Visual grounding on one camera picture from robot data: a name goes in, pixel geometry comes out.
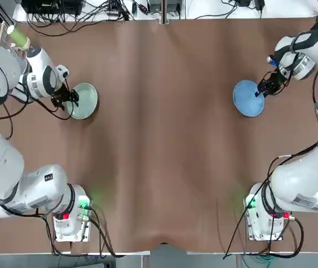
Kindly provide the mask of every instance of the white robotic arm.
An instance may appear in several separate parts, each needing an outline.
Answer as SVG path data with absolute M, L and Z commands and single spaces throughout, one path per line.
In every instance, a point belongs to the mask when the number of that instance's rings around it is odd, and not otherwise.
M 283 37 L 273 58 L 280 71 L 292 70 L 297 80 L 308 77 L 318 65 L 318 30 Z M 254 195 L 260 186 L 263 188 Z M 250 240 L 278 238 L 284 212 L 318 212 L 318 144 L 306 156 L 278 166 L 271 175 L 270 187 L 255 184 L 244 203 L 250 203 L 246 214 Z
M 59 65 L 57 68 L 63 71 L 57 71 L 43 49 L 34 50 L 33 53 L 36 55 L 30 54 L 28 57 L 32 72 L 21 75 L 16 59 L 0 47 L 0 105 L 14 87 L 19 86 L 20 77 L 30 78 L 30 82 L 23 80 L 22 89 L 27 89 L 33 99 L 47 97 L 56 89 L 61 89 L 68 70 Z M 62 76 L 62 82 L 60 80 L 57 87 L 59 75 Z M 22 155 L 0 135 L 0 218 L 40 208 L 45 214 L 52 214 L 57 238 L 61 237 L 62 241 L 81 241 L 86 231 L 82 219 L 89 214 L 84 208 L 90 206 L 83 188 L 68 184 L 64 170 L 58 165 L 44 166 L 28 174 L 23 171 Z

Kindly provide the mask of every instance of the green cylinder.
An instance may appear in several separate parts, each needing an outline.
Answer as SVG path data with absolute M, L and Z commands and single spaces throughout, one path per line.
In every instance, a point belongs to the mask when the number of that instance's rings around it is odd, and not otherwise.
M 10 25 L 7 34 L 10 35 L 14 43 L 20 48 L 28 47 L 29 39 L 19 29 L 15 28 L 14 25 Z

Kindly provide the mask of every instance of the table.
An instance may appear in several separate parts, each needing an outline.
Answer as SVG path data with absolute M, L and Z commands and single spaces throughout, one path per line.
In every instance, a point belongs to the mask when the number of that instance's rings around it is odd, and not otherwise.
M 91 12 L 94 7 L 101 5 L 104 0 L 86 0 L 83 3 L 83 12 L 79 17 L 85 15 L 84 12 Z M 137 0 L 139 4 L 147 5 L 146 0 Z M 123 0 L 124 5 L 132 12 L 132 0 Z M 228 0 L 182 0 L 182 16 L 179 18 L 177 13 L 168 14 L 168 20 L 178 19 L 194 19 L 204 15 L 218 15 L 229 12 L 232 7 L 225 4 Z M 266 6 L 262 12 L 262 18 L 296 18 L 296 17 L 315 17 L 318 15 L 318 0 L 265 0 Z M 135 20 L 158 20 L 160 14 L 155 13 L 151 15 L 144 15 L 140 11 L 133 15 L 130 19 Z M 66 15 L 66 21 L 75 21 L 71 15 Z M 13 18 L 17 21 L 26 21 L 26 12 L 17 4 L 14 10 Z M 225 18 L 225 16 L 205 16 L 203 18 Z M 247 7 L 238 7 L 229 18 L 259 18 L 259 12 L 251 10 Z M 36 21 L 32 16 L 29 17 L 31 21 Z M 104 13 L 98 14 L 94 17 L 93 21 L 107 20 L 108 16 Z
M 97 88 L 100 107 L 88 120 L 63 122 L 32 104 L 14 118 L 11 142 L 23 154 L 26 171 L 57 163 L 69 182 L 84 187 L 105 215 L 116 252 L 150 250 L 162 242 L 224 252 L 243 197 L 264 180 L 271 160 L 318 138 L 312 78 L 293 80 L 282 94 L 267 98 L 256 118 L 236 111 L 233 87 L 243 79 L 260 81 L 272 69 L 266 56 L 277 41 L 313 23 L 100 23 L 55 38 L 24 26 L 55 65 L 69 68 L 71 87 L 88 82 Z M 316 94 L 318 101 L 318 82 Z M 12 111 L 20 107 L 11 100 L 7 105 Z M 0 133 L 8 131 L 9 122 L 1 121 Z M 305 228 L 303 251 L 318 252 L 318 214 L 295 216 Z M 240 236 L 245 237 L 243 224 Z M 243 252 L 240 236 L 232 252 Z M 289 232 L 284 238 L 272 250 L 293 251 Z M 263 247 L 247 241 L 246 250 Z M 94 229 L 90 242 L 74 244 L 73 251 L 98 252 Z M 0 253 L 30 252 L 50 252 L 43 223 L 0 219 Z

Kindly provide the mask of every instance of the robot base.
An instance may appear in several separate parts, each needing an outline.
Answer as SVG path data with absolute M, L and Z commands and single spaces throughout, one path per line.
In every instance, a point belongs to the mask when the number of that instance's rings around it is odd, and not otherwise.
M 88 242 L 90 237 L 91 211 L 84 209 L 92 207 L 91 200 L 87 197 L 80 185 L 72 185 L 74 206 L 69 214 L 64 214 L 63 219 L 52 217 L 57 242 Z
M 253 199 L 245 214 L 247 235 L 249 240 L 269 241 L 271 239 L 273 223 L 272 240 L 276 240 L 283 230 L 284 218 L 274 219 L 273 221 L 273 217 L 269 215 L 263 207 L 261 191 L 254 196 L 260 185 L 261 183 L 255 184 L 249 195 L 243 200 L 244 207 L 246 207 L 251 199 Z

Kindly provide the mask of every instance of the light green plate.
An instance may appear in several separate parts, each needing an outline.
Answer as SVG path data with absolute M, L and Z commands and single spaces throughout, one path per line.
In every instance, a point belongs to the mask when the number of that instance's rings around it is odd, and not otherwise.
M 71 102 L 66 102 L 68 113 L 71 114 L 74 119 L 86 119 L 88 118 L 96 109 L 98 103 L 97 90 L 88 83 L 81 83 L 74 87 L 79 95 L 79 106 Z

